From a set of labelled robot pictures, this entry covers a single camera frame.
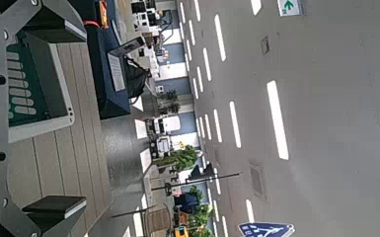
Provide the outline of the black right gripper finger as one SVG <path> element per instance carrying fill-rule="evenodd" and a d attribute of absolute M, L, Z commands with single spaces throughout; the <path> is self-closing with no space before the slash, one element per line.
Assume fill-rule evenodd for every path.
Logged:
<path fill-rule="evenodd" d="M 39 237 L 67 237 L 86 205 L 85 197 L 46 196 L 22 211 L 39 228 Z"/>
<path fill-rule="evenodd" d="M 68 0 L 40 0 L 38 12 L 23 31 L 49 43 L 85 42 L 83 21 Z"/>

